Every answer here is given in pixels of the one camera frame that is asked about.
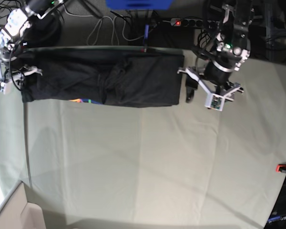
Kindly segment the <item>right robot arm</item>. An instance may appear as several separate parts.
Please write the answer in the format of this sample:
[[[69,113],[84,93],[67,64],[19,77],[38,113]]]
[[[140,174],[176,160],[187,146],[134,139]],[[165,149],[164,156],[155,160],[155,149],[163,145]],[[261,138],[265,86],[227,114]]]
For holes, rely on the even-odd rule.
[[[16,69],[14,73],[12,62],[22,53],[23,40],[34,24],[64,3],[64,0],[30,0],[9,14],[6,24],[0,27],[0,93],[7,94],[16,81],[22,81],[27,75],[42,73],[37,67],[29,67],[24,73]]]

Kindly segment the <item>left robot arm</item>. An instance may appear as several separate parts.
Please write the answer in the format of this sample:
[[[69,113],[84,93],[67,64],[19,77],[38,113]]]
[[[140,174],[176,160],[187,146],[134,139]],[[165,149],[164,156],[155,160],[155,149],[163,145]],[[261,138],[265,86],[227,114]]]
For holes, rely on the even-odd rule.
[[[223,1],[221,20],[210,31],[211,39],[207,45],[211,49],[193,46],[194,66],[179,70],[186,74],[187,103],[193,100],[198,87],[207,94],[206,107],[215,110],[221,110],[227,101],[233,101],[236,92],[243,93],[241,85],[229,78],[250,56],[248,35],[254,12],[251,0]]]

